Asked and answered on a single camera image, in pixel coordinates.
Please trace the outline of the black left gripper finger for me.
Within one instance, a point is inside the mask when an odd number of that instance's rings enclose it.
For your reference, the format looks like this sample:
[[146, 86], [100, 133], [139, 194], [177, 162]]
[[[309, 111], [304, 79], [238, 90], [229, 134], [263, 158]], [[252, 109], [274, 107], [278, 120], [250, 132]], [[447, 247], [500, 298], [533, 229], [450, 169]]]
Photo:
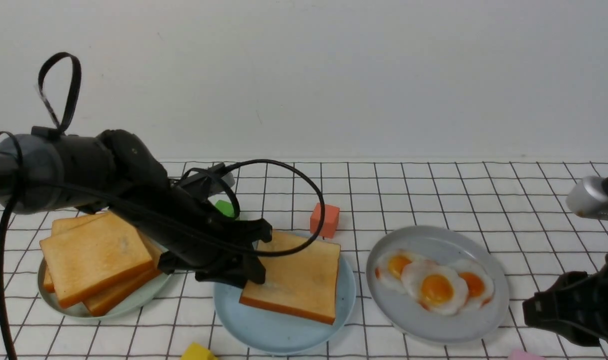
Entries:
[[238, 246], [250, 246], [254, 249], [254, 243], [272, 241], [272, 226], [264, 219], [244, 219], [234, 221], [234, 244]]
[[195, 279], [244, 289], [248, 281], [263, 284], [266, 269], [254, 255], [222, 255], [211, 264], [196, 269]]

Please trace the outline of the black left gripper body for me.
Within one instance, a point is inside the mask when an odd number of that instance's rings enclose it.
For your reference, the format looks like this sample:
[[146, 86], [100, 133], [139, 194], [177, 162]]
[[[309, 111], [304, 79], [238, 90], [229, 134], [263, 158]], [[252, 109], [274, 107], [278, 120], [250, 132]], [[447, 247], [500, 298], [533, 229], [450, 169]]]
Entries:
[[194, 198], [178, 182], [137, 183], [116, 195], [109, 208], [160, 245], [163, 272], [195, 271], [233, 251], [234, 219], [225, 216], [206, 199]]

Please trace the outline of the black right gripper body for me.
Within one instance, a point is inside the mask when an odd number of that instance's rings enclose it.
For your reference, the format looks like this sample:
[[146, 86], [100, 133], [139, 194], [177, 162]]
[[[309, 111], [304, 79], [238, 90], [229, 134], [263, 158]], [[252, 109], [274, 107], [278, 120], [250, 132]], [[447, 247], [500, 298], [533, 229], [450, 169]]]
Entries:
[[569, 271], [522, 303], [525, 325], [581, 347], [608, 343], [608, 253], [596, 273]]

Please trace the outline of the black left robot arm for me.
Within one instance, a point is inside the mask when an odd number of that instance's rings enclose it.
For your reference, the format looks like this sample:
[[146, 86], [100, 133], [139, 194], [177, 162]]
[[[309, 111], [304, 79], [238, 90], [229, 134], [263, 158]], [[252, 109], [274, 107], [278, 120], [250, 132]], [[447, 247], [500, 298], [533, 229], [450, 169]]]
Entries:
[[230, 218], [210, 203], [210, 196], [225, 193], [238, 214], [233, 183], [232, 167], [222, 163], [169, 178], [125, 130], [83, 137], [35, 127], [0, 141], [0, 204], [13, 214], [108, 209], [166, 249], [158, 265], [165, 274], [194, 272], [198, 281], [241, 289], [265, 282], [254, 243], [269, 242], [272, 226]]

